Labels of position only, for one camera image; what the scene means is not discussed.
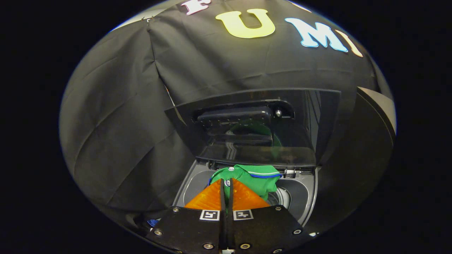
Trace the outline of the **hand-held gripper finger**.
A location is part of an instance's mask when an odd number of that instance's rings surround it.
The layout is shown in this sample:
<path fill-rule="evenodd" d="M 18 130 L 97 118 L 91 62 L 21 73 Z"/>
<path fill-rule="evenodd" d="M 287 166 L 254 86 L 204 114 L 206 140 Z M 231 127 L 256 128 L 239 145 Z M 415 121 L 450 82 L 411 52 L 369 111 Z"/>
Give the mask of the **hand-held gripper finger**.
<path fill-rule="evenodd" d="M 283 205 L 269 205 L 239 180 L 230 180 L 228 248 L 235 254 L 283 254 L 312 236 Z"/>
<path fill-rule="evenodd" d="M 175 254 L 218 254 L 224 245 L 224 183 L 217 180 L 185 206 L 169 208 L 146 240 Z"/>

